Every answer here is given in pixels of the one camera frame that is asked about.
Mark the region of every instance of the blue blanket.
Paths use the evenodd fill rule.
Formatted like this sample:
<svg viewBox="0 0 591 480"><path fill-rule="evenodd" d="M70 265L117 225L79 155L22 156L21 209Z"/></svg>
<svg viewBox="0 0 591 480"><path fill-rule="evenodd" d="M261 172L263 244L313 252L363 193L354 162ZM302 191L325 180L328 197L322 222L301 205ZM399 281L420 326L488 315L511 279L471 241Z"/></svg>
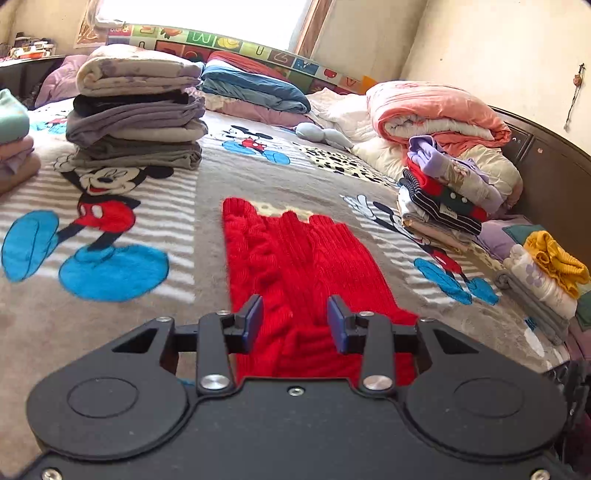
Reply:
<svg viewBox="0 0 591 480"><path fill-rule="evenodd" d="M283 82L282 80L274 79L266 75L248 73L222 60L216 59L208 61L201 77L204 80L215 80L236 87L273 95L281 100L299 102L304 105L306 109L304 112L299 113L307 113L310 111L310 102L306 96L291 83Z"/></svg>

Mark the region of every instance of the blue shoe print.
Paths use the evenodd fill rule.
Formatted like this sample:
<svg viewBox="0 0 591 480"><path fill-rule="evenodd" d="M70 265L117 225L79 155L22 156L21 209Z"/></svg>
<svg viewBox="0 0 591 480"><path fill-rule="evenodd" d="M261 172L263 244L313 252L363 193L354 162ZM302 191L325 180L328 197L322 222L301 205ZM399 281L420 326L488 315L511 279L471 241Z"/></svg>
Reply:
<svg viewBox="0 0 591 480"><path fill-rule="evenodd" d="M2 246L2 267L7 279L22 281L33 275L57 246L57 215L36 210L15 220Z"/></svg>
<svg viewBox="0 0 591 480"><path fill-rule="evenodd" d="M281 152L275 152L273 150L265 150L262 153L262 156L265 157L268 161L272 161L273 163L278 163L279 165L289 165L290 158Z"/></svg>
<svg viewBox="0 0 591 480"><path fill-rule="evenodd" d="M439 288L448 296L464 305L472 303L472 297L455 278L451 278L445 271L435 263L428 262L422 258L416 258L414 266L425 276L426 279L435 282Z"/></svg>
<svg viewBox="0 0 591 480"><path fill-rule="evenodd" d="M256 155L254 150L243 147L237 142L227 141L222 143L222 147L232 153L241 153L242 155Z"/></svg>
<svg viewBox="0 0 591 480"><path fill-rule="evenodd" d="M490 305L496 305L499 297L496 296L492 287L484 278L476 277L466 282L468 290L472 292L477 299L487 302Z"/></svg>
<svg viewBox="0 0 591 480"><path fill-rule="evenodd" d="M168 256L143 245L80 248L60 268L62 286L85 300L126 301L148 293L168 276Z"/></svg>

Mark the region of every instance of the knitted fabric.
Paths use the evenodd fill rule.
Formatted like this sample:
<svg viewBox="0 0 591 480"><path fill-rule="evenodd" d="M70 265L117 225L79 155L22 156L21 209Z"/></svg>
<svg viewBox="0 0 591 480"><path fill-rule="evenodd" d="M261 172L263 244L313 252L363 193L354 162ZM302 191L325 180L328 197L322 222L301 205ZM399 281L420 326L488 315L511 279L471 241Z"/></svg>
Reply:
<svg viewBox="0 0 591 480"><path fill-rule="evenodd" d="M223 202L229 286L237 311L250 295L262 295L264 321L250 355L238 355L238 378L359 378L360 355L339 355L326 320L330 295L353 312L372 310L394 323L413 325L415 314L398 308L368 250L346 225L294 212L279 218L257 214L248 202ZM412 357L397 354L397 382L414 379Z"/></svg>

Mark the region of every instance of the pink comforter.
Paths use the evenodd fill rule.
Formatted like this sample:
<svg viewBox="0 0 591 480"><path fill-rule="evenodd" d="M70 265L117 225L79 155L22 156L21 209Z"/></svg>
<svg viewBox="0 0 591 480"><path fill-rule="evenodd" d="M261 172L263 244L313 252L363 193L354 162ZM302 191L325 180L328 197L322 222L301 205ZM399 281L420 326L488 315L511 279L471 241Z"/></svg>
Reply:
<svg viewBox="0 0 591 480"><path fill-rule="evenodd" d="M385 124L393 118L412 114L422 118L451 118L491 131L494 140L449 131L432 134L454 157L475 145L500 147L511 139L511 130L492 108L459 88L430 82L385 82L371 87L366 96L374 130L382 138L405 147L408 138L389 134Z"/></svg>

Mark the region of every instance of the wooden headboard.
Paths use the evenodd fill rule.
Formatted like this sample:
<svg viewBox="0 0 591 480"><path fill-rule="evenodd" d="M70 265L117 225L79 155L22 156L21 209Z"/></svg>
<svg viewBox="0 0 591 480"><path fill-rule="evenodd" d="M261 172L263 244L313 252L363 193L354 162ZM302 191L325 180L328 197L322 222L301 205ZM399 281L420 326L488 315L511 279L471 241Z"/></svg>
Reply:
<svg viewBox="0 0 591 480"><path fill-rule="evenodd" d="M558 134L493 107L513 132L503 155L523 178L511 213L548 230L569 253L591 267L591 157Z"/></svg>

